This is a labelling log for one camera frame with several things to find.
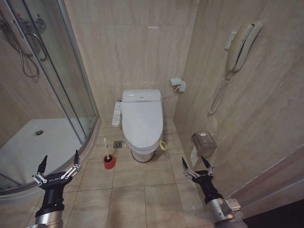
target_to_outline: toilet brush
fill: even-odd
[[[109,154],[108,152],[108,144],[106,143],[106,138],[104,138],[104,147],[105,147],[105,150],[106,150],[106,155],[104,156],[103,158],[103,161],[104,161],[104,167],[109,170],[111,168],[113,168],[115,166],[115,163],[116,163],[116,160],[115,160],[115,157],[111,154]]]

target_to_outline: toilet lid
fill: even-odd
[[[135,148],[149,149],[162,135],[162,103],[126,102],[123,104],[123,133]]]

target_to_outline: yellow cable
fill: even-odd
[[[163,151],[167,150],[167,144],[162,139],[160,140],[160,147]]]

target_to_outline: toilet bowl base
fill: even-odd
[[[155,151],[148,154],[139,154],[131,150],[132,157],[139,163],[147,163],[153,158]]]

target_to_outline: beige tiled floor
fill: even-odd
[[[157,150],[148,163],[131,156],[120,128],[102,124],[99,139],[83,169],[65,187],[63,215],[68,228],[212,228],[195,184],[182,174],[183,149],[173,121],[164,122],[166,152]],[[116,166],[106,170],[103,138]],[[121,149],[113,149],[122,140]],[[23,228],[34,223],[42,198],[0,206],[0,227]]]

